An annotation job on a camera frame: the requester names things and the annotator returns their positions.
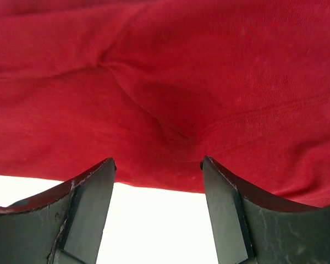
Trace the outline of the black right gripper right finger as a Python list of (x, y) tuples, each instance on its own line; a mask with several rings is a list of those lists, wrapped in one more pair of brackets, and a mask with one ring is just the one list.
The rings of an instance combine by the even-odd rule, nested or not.
[(201, 170), (219, 263), (330, 263), (330, 206), (273, 195), (211, 157)]

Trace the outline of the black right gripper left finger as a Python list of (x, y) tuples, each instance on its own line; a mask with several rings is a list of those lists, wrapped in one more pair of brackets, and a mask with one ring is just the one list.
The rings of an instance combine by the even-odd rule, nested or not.
[(96, 263), (115, 175), (114, 159), (107, 158), (0, 207), (0, 263)]

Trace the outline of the dark red t shirt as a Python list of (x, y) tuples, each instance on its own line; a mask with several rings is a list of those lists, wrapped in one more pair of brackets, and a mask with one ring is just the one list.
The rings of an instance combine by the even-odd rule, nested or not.
[(205, 156), (330, 205), (330, 1), (0, 1), (0, 175), (201, 193)]

